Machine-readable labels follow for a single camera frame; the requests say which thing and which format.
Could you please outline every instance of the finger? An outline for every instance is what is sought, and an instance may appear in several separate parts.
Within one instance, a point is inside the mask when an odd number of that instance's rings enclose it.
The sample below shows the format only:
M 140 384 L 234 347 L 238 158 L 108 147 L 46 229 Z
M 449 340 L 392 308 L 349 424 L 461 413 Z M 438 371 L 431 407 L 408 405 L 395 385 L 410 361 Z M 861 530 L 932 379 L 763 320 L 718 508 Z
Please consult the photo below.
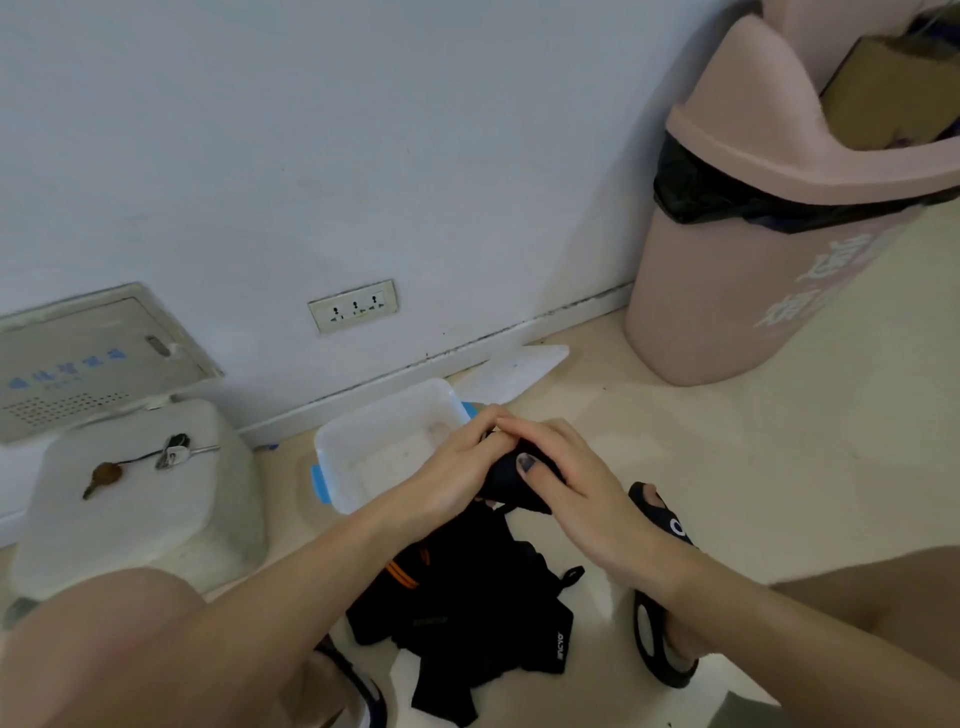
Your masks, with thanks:
M 506 407 L 499 404 L 484 407 L 466 425 L 453 430 L 446 441 L 459 449 L 470 448 L 480 442 L 483 436 L 494 428 L 497 418 L 501 417 L 511 417 Z
M 522 452 L 516 457 L 516 471 L 534 493 L 543 498 L 555 515 L 563 514 L 583 497 L 567 488 L 553 472 L 533 455 Z
M 554 420 L 547 420 L 544 422 L 546 426 L 550 429 L 556 430 L 564 436 L 564 439 L 571 445 L 578 445 L 581 448 L 589 449 L 587 441 L 584 439 L 584 436 L 577 432 L 569 422 L 563 418 L 556 418 Z
M 576 475 L 577 453 L 557 430 L 543 423 L 534 423 L 517 417 L 501 418 L 496 421 L 496 426 L 504 432 L 529 440 L 543 450 L 544 454 L 557 464 L 567 480 Z
M 473 452 L 480 459 L 486 470 L 501 457 L 516 447 L 516 437 L 506 432 L 495 432 L 486 440 L 473 448 Z

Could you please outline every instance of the wall socket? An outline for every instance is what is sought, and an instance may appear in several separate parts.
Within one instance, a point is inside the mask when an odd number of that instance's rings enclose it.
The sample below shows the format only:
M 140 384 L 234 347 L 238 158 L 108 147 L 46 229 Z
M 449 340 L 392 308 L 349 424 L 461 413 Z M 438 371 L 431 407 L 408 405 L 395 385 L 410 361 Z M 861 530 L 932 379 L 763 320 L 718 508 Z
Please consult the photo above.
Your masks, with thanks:
M 317 299 L 308 304 L 321 333 L 352 326 L 363 321 L 396 313 L 396 290 L 392 280 L 365 285 L 336 296 Z

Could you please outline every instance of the folded black fabric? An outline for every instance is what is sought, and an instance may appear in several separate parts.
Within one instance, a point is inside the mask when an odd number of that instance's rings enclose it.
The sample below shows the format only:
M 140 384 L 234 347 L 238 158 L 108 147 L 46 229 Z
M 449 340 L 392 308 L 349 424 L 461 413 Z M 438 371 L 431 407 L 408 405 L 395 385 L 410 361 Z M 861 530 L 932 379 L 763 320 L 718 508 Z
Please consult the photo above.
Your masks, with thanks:
M 536 457 L 547 468 L 553 471 L 561 482 L 566 482 L 560 473 L 557 464 L 547 457 L 543 450 L 529 440 L 520 440 L 513 451 L 501 457 L 487 471 L 487 478 L 480 489 L 479 496 L 487 500 L 495 500 L 506 505 L 515 505 L 528 511 L 550 513 L 550 506 L 543 502 L 543 498 L 534 493 L 530 486 L 523 482 L 520 473 L 516 471 L 516 457 L 522 452 Z
M 506 510 L 473 502 L 399 553 L 347 610 L 360 644 L 390 636 L 420 656 L 413 707 L 458 726 L 476 718 L 470 688 L 511 669 L 562 673 L 566 664 L 573 613 L 557 596 L 583 568 L 557 577 L 514 540 Z

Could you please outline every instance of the white plastic bin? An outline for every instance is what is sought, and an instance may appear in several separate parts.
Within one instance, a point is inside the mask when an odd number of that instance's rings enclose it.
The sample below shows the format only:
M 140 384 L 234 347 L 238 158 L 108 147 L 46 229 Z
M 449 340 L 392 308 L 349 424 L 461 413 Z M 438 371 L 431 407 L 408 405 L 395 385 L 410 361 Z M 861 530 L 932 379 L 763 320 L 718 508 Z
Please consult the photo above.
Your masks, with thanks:
M 427 379 L 328 422 L 314 447 L 330 504 L 353 513 L 414 474 L 469 419 L 444 379 Z

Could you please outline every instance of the blue clip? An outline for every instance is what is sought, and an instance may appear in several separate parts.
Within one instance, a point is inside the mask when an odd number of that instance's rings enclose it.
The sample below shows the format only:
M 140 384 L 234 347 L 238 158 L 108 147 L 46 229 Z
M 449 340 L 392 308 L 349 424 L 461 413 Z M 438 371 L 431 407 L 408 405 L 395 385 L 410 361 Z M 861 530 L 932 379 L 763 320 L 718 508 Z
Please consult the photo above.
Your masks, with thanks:
M 313 492 L 317 494 L 321 503 L 330 504 L 330 493 L 326 491 L 326 481 L 324 472 L 320 470 L 319 465 L 310 466 L 310 477 L 313 478 Z

